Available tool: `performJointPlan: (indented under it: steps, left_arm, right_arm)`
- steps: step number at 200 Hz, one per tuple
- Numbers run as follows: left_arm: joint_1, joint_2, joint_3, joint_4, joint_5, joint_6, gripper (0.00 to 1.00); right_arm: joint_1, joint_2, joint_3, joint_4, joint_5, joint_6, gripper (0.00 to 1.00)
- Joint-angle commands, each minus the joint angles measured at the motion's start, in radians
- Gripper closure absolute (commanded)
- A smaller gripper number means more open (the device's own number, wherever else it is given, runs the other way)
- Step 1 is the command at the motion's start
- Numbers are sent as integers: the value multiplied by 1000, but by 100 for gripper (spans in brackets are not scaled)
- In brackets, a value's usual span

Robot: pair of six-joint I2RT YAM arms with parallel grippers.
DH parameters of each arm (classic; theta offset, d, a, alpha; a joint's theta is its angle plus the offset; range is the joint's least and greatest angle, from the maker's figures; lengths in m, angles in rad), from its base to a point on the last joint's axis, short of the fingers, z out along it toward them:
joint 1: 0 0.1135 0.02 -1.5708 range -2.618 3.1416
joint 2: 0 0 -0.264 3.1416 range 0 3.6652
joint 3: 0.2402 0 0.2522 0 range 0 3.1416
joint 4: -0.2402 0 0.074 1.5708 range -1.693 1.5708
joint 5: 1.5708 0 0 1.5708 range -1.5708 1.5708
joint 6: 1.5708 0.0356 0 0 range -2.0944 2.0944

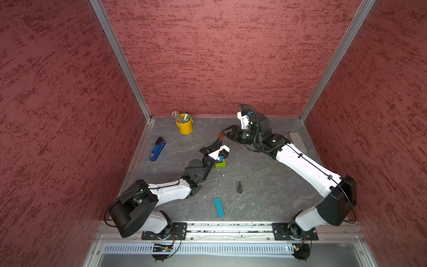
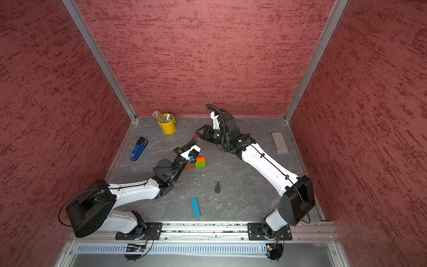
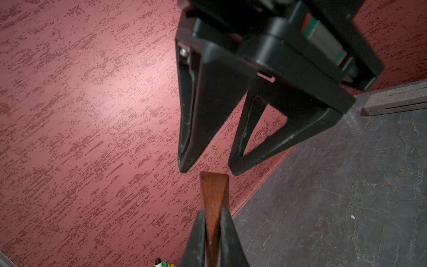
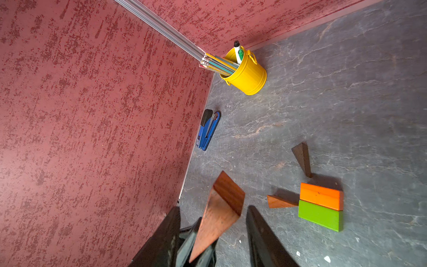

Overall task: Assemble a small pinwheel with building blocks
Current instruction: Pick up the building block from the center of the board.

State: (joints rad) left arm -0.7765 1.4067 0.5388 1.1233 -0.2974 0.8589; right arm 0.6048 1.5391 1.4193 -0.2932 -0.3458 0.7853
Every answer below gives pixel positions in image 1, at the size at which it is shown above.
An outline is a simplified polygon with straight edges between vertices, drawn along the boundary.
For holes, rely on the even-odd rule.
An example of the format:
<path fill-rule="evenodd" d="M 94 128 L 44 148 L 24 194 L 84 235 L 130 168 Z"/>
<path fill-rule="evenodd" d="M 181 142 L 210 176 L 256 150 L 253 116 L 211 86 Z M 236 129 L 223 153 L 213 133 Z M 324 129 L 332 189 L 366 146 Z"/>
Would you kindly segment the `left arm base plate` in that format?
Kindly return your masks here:
<path fill-rule="evenodd" d="M 142 240 L 155 240 L 155 241 L 173 241 L 178 238 L 179 240 L 186 239 L 187 223 L 185 222 L 170 222 L 167 224 L 160 233 L 156 234 L 152 231 L 143 231 L 141 235 Z"/>

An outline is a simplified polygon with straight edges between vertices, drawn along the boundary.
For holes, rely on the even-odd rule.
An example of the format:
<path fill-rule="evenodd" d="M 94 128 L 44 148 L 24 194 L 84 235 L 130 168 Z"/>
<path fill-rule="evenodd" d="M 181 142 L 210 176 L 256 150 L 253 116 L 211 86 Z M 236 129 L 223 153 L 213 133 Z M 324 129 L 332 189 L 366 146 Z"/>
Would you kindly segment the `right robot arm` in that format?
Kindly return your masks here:
<path fill-rule="evenodd" d="M 273 133 L 269 120 L 254 112 L 239 112 L 239 125 L 225 128 L 221 133 L 231 141 L 253 146 L 305 179 L 323 200 L 315 207 L 298 212 L 291 218 L 287 232 L 294 240 L 304 239 L 320 225 L 339 226 L 354 211 L 357 202 L 356 182 L 342 177 L 315 162 L 301 152 L 289 139 Z"/>

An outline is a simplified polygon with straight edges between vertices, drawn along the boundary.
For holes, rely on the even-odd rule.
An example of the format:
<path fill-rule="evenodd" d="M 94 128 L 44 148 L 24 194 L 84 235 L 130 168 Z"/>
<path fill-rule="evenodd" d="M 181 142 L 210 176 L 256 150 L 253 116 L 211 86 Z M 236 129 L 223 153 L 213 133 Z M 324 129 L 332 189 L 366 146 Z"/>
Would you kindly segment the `green rectangular block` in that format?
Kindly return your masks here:
<path fill-rule="evenodd" d="M 219 162 L 215 164 L 215 168 L 217 169 L 222 169 L 226 167 L 226 161 L 224 160 L 223 162 Z"/>

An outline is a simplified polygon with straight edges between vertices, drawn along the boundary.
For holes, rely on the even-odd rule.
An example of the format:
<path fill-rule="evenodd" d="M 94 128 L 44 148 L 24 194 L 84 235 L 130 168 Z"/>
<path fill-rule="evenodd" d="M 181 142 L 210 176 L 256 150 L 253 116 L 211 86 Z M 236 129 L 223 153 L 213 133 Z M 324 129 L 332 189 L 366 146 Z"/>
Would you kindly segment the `dark wood triangle block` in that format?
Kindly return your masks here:
<path fill-rule="evenodd" d="M 243 193 L 243 189 L 242 189 L 241 181 L 239 181 L 239 183 L 238 183 L 237 193 L 238 193 L 238 194 L 242 194 L 242 193 Z"/>

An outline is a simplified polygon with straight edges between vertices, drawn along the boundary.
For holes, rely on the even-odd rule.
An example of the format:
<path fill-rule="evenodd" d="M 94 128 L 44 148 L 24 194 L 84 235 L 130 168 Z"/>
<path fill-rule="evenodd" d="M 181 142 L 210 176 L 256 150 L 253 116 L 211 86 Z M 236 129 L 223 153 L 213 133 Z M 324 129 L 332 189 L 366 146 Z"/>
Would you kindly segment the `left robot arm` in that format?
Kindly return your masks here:
<path fill-rule="evenodd" d="M 169 236 L 172 221 L 164 211 L 156 208 L 175 200 L 184 200 L 196 195 L 217 163 L 222 163 L 230 149 L 218 137 L 208 147 L 203 147 L 201 160 L 191 160 L 181 178 L 163 184 L 149 184 L 145 180 L 135 181 L 115 199 L 106 210 L 122 238 L 141 231 Z"/>

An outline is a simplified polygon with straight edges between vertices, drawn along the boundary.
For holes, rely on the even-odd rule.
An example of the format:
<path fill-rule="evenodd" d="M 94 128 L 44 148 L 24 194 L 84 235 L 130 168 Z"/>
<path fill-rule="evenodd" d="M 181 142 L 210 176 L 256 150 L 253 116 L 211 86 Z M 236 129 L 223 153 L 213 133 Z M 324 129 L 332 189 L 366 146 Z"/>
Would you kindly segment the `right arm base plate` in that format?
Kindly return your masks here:
<path fill-rule="evenodd" d="M 272 233 L 276 241 L 318 241 L 319 237 L 315 228 L 303 231 L 295 222 L 272 223 Z"/>

